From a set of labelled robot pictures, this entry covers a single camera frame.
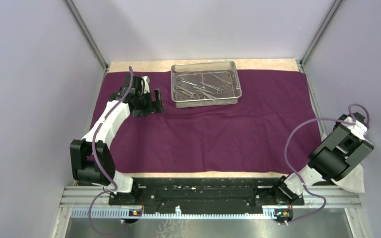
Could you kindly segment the maroon wrap cloth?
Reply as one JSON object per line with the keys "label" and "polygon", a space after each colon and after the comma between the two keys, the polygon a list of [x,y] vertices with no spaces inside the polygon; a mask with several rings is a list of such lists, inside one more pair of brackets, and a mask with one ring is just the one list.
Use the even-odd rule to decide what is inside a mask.
{"label": "maroon wrap cloth", "polygon": [[110,153],[123,173],[278,172],[300,170],[321,142],[307,78],[295,71],[240,70],[233,105],[177,108],[169,72],[150,72],[165,111],[128,117]]}

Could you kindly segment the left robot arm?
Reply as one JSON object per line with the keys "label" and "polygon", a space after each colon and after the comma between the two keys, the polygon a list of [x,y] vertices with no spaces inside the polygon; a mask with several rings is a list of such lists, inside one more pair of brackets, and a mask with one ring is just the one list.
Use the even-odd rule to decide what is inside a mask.
{"label": "left robot arm", "polygon": [[133,188],[134,179],[116,169],[110,146],[121,125],[129,116],[145,117],[162,113],[164,107],[159,89],[150,91],[148,76],[125,77],[125,85],[113,93],[104,111],[92,128],[71,142],[69,151],[72,176],[76,182],[103,187],[127,205],[135,204],[139,191]]}

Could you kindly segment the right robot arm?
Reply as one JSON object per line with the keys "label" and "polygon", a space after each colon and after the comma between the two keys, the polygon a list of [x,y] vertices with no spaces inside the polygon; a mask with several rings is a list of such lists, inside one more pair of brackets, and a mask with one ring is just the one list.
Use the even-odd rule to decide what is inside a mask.
{"label": "right robot arm", "polygon": [[282,176],[272,187],[271,198],[277,204],[290,203],[311,186],[321,181],[340,181],[349,175],[370,153],[373,144],[365,138],[369,119],[359,112],[343,114],[335,120],[333,131],[308,156],[308,163]]}

